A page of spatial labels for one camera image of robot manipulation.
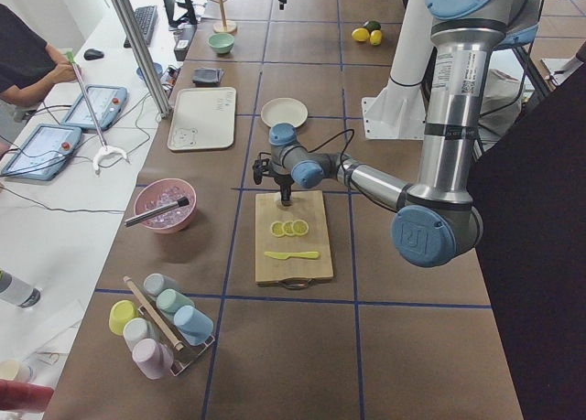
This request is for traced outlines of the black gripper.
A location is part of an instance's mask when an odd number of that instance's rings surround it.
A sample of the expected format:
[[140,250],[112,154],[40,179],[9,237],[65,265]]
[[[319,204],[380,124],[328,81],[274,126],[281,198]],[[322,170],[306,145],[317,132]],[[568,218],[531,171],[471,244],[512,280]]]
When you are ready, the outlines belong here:
[[291,187],[294,184],[289,174],[276,174],[275,182],[279,185],[280,201],[284,207],[291,205]]

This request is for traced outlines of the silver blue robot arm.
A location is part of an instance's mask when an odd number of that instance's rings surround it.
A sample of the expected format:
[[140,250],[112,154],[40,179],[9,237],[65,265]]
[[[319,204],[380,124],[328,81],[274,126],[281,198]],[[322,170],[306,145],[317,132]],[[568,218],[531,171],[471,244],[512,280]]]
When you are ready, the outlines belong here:
[[433,80],[424,119],[412,121],[422,136],[418,179],[407,183],[350,156],[312,153],[295,128],[270,128],[271,155],[257,160],[256,179],[271,177],[289,204],[291,188],[313,188],[332,178],[393,211],[393,243],[420,267],[446,264],[470,251],[483,221],[467,190],[492,53],[522,46],[537,33],[541,0],[407,0],[387,86],[364,100],[364,117],[388,131],[410,121],[426,70]]

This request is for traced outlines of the person hand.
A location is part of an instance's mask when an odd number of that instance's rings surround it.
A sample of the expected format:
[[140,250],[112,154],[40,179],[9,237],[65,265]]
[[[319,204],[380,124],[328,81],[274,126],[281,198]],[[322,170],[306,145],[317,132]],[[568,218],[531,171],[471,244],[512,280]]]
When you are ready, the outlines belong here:
[[48,78],[53,84],[76,81],[76,71],[75,66],[70,63],[59,63],[48,74]]

